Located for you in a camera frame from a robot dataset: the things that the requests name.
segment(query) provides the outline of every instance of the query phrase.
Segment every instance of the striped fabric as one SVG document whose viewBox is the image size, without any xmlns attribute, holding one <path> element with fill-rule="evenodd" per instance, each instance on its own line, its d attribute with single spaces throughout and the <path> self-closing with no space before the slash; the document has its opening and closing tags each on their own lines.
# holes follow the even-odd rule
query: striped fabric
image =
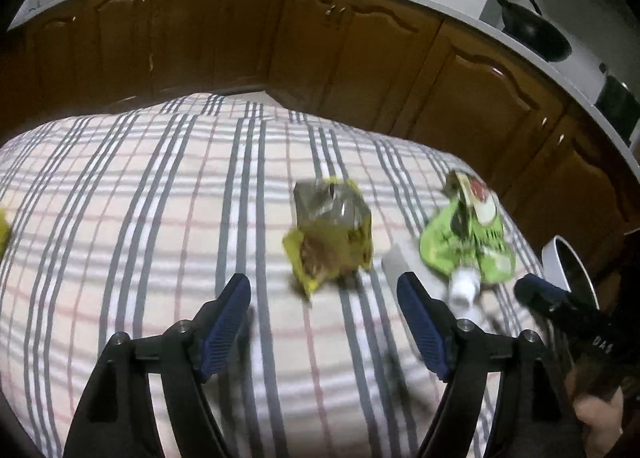
<svg viewBox="0 0 640 458">
<path fill-rule="evenodd" d="M 468 167 L 412 142 L 283 108 L 194 94 L 121 115 L 44 124 L 0 149 L 0 205 L 13 235 L 0 264 L 2 390 L 47 457 L 59 457 L 101 348 L 191 318 L 234 272 L 253 321 L 228 373 L 204 386 L 240 457 L 412 456 L 443 385 L 414 357 L 380 267 L 447 203 Z M 356 181 L 373 219 L 374 265 L 307 304 L 281 239 L 298 179 Z M 511 220 L 516 277 L 540 265 Z M 534 328 L 514 279 L 482 294 L 486 330 Z M 470 448 L 480 457 L 492 376 Z M 178 451 L 158 376 L 152 396 L 168 458 Z"/>
</svg>

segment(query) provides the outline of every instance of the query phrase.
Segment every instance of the yellow object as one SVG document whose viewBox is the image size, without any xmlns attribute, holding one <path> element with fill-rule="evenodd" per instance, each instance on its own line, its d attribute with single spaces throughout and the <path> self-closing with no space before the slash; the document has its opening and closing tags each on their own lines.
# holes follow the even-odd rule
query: yellow object
<svg viewBox="0 0 640 458">
<path fill-rule="evenodd" d="M 11 226 L 4 217 L 4 211 L 0 209 L 0 258 L 4 256 L 6 244 L 9 241 L 9 234 L 11 234 Z"/>
<path fill-rule="evenodd" d="M 334 177 L 325 179 L 324 182 L 346 183 L 357 195 L 361 195 L 358 186 L 351 180 L 343 182 Z M 311 223 L 299 223 L 297 228 L 292 228 L 282 239 L 282 246 L 291 262 L 293 273 L 302 284 L 306 296 L 310 297 L 329 279 L 353 272 L 360 266 L 366 270 L 371 268 L 371 214 L 368 211 L 356 228 L 322 216 Z M 318 269 L 314 275 L 307 272 L 308 262 L 305 268 L 302 257 L 305 249 L 313 252 L 314 267 Z"/>
</svg>

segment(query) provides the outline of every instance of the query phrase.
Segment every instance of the food package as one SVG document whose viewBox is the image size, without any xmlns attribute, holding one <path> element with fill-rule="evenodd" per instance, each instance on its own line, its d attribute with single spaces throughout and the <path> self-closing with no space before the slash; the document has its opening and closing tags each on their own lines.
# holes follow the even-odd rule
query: food package
<svg viewBox="0 0 640 458">
<path fill-rule="evenodd" d="M 462 171 L 449 173 L 443 192 L 449 205 L 420 237 L 424 263 L 447 276 L 457 268 L 476 268 L 486 284 L 509 279 L 515 258 L 504 240 L 497 196 L 478 178 Z"/>
<path fill-rule="evenodd" d="M 371 268 L 371 211 L 353 181 L 299 181 L 293 196 L 297 226 L 282 245 L 307 297 L 329 279 Z"/>
</svg>

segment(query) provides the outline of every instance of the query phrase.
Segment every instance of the frying pan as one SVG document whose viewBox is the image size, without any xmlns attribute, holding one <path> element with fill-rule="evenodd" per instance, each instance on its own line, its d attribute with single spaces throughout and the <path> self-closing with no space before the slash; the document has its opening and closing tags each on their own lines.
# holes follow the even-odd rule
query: frying pan
<svg viewBox="0 0 640 458">
<path fill-rule="evenodd" d="M 542 12 L 534 0 L 529 1 L 537 14 L 508 0 L 496 1 L 502 7 L 506 34 L 520 41 L 545 61 L 558 62 L 569 57 L 571 45 L 556 27 L 542 18 Z"/>
</svg>

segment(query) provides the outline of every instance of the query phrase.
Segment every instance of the tablecloth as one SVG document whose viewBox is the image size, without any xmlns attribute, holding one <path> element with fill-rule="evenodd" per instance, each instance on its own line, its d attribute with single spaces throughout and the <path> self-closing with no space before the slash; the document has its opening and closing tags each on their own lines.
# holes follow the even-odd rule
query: tablecloth
<svg viewBox="0 0 640 458">
<path fill-rule="evenodd" d="M 59 457 L 97 356 L 191 318 L 234 272 L 254 318 L 228 371 L 205 385 L 238 456 L 400 457 L 418 449 L 444 385 L 412 354 L 380 266 L 447 203 L 453 155 L 283 108 L 193 94 L 120 115 L 50 122 L 0 149 L 0 206 L 12 237 L 0 264 L 4 394 L 47 457 Z M 372 212 L 374 264 L 310 302 L 281 240 L 296 180 L 353 179 Z M 504 214 L 514 279 L 481 297 L 485 330 L 535 328 L 514 300 L 534 254 Z M 158 376 L 166 456 L 178 451 Z M 490 430 L 488 381 L 470 456 Z"/>
</svg>

